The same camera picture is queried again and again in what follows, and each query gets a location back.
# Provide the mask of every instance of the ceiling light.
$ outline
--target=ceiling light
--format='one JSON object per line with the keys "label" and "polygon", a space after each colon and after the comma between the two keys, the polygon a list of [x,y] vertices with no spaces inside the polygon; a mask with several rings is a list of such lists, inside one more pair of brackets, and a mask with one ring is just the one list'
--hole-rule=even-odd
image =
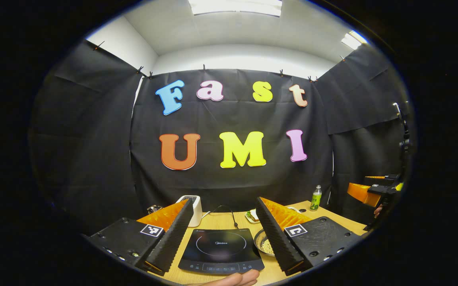
{"label": "ceiling light", "polygon": [[280,17],[280,0],[188,0],[194,15],[214,12],[253,12]]}
{"label": "ceiling light", "polygon": [[361,43],[357,39],[355,39],[353,36],[349,34],[346,34],[341,42],[346,44],[348,47],[354,50],[360,47],[361,45]]}

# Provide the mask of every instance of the food on plate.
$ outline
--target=food on plate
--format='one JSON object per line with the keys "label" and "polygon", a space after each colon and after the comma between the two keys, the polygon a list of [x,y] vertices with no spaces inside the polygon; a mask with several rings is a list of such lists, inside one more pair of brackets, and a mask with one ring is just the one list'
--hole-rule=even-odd
{"label": "food on plate", "polygon": [[258,215],[256,214],[256,209],[249,210],[247,212],[247,217],[249,217],[253,222],[259,221]]}
{"label": "food on plate", "polygon": [[271,244],[270,244],[270,241],[268,239],[266,239],[263,243],[262,243],[262,246],[261,246],[262,250],[268,254],[271,254],[271,255],[275,255],[275,253],[273,252],[273,248],[271,248]]}

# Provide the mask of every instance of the wooden table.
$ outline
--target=wooden table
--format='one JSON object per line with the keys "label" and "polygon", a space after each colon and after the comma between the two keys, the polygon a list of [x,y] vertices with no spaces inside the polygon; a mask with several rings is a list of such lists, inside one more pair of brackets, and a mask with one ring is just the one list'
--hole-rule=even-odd
{"label": "wooden table", "polygon": [[[351,230],[357,235],[362,235],[366,232],[365,230],[363,230],[363,228],[365,228],[364,224],[352,221],[338,214],[332,213],[324,208],[320,207],[317,211],[311,212],[309,210],[310,204],[311,203],[309,201],[302,201],[301,203],[288,205],[288,207],[295,207],[298,210],[306,209],[307,212],[304,212],[303,214],[313,219],[321,216],[329,217],[330,219],[333,219],[335,222]],[[258,231],[262,230],[262,226],[260,223],[249,223],[248,220],[244,217],[245,213],[246,212],[235,212],[234,219],[238,223],[238,228],[249,228],[250,232],[252,233],[252,237],[254,237]],[[234,228],[234,223],[231,213],[210,213],[209,215],[205,216],[204,219],[202,219],[200,225],[196,228],[204,230],[232,230]],[[183,252],[187,247],[187,243],[194,229],[195,228],[187,228],[185,235],[183,236],[183,240],[181,241],[180,247],[178,248],[178,252],[176,252],[176,256],[174,257],[171,269],[164,275],[164,277],[162,277],[163,279],[167,279],[179,284],[195,284],[206,283],[213,280],[224,278],[224,276],[222,275],[198,274],[178,268],[180,259],[183,256]],[[278,266],[278,262],[275,259],[275,257],[264,255],[263,253],[261,253],[260,255],[265,268],[260,272],[258,282],[257,284],[255,284],[256,286],[270,284],[288,277],[285,275],[284,272],[282,272],[282,270],[280,270],[280,266]]]}

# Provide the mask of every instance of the white wall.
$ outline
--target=white wall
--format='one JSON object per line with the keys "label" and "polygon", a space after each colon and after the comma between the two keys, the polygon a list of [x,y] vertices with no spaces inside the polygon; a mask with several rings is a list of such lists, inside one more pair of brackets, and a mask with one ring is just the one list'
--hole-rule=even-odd
{"label": "white wall", "polygon": [[212,45],[171,52],[158,57],[153,74],[207,69],[245,69],[312,79],[322,76],[336,63],[305,52],[262,45]]}
{"label": "white wall", "polygon": [[112,22],[99,28],[86,38],[89,42],[100,47],[118,58],[129,63],[136,69],[143,66],[142,72],[152,71],[158,54],[146,40],[126,20],[125,16],[116,18]]}

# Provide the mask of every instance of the pink letter i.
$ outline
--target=pink letter i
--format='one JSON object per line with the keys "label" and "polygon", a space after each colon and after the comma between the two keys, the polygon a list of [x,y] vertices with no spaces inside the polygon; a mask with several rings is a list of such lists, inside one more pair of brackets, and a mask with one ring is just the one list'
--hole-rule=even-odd
{"label": "pink letter i", "polygon": [[301,130],[289,130],[286,132],[286,135],[291,139],[291,148],[293,149],[293,155],[291,156],[291,161],[298,162],[304,161],[307,159],[307,154],[303,152],[303,145],[301,144],[301,135],[303,132]]}

